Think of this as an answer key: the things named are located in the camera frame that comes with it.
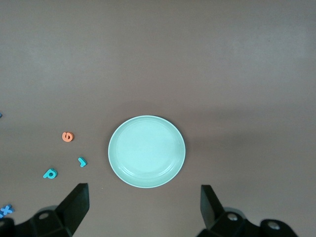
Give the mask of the blue foam letter x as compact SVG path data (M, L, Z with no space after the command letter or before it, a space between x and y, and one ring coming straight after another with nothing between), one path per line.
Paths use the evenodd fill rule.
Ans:
M15 212L15 210L11 204L0 207L0 219L4 218L8 214L12 214L13 212Z

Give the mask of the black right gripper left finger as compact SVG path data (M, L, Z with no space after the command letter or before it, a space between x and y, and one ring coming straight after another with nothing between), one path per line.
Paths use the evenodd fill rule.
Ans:
M79 183L58 206L45 207L23 223L0 219L0 237L73 237L88 210L88 184Z

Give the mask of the teal foam letter p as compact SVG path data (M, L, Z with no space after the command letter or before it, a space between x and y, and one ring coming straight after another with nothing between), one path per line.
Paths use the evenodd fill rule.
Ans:
M58 172L57 172L57 170L55 170L55 169L53 169L53 168L50 168L50 169L48 169L46 172L45 172L45 174L43 174L43 178L44 179L54 179L54 178L56 178L57 177L57 175L58 175Z

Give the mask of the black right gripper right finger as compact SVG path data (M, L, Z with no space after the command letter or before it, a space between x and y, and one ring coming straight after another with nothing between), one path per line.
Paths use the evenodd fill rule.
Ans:
M280 220L264 219L257 226L240 210L223 207L210 185L201 186L200 211L205 229L197 237L298 237Z

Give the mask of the pale green round plate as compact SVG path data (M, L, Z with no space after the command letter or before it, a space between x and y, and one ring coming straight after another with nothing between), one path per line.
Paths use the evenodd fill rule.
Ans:
M113 132L108 160L123 182L143 189L162 186L183 167L186 144L179 129L152 115L130 118Z

